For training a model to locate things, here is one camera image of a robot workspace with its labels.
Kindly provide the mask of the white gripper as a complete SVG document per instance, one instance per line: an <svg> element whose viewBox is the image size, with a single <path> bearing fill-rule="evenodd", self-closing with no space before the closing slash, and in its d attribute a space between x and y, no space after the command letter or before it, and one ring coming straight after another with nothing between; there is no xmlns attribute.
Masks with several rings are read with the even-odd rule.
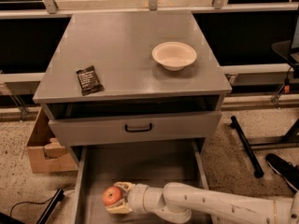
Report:
<svg viewBox="0 0 299 224"><path fill-rule="evenodd" d="M131 182L116 182L114 187L122 189L128 193L127 201L121 199L117 203L109 205L106 207L106 210L110 214L129 214L134 211L137 213L145 213L146 209L144 207L144 196L149 188L148 185L136 184L134 185Z"/></svg>

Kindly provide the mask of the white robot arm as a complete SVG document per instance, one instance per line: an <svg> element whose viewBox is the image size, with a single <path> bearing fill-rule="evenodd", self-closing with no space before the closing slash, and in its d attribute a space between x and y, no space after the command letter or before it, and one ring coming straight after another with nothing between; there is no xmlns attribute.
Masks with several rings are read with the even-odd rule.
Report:
<svg viewBox="0 0 299 224"><path fill-rule="evenodd" d="M192 211L200 211L235 224L299 224L299 196L273 201L199 189L171 182L162 188L117 182L103 193L110 214L152 213L166 221L184 224Z"/></svg>

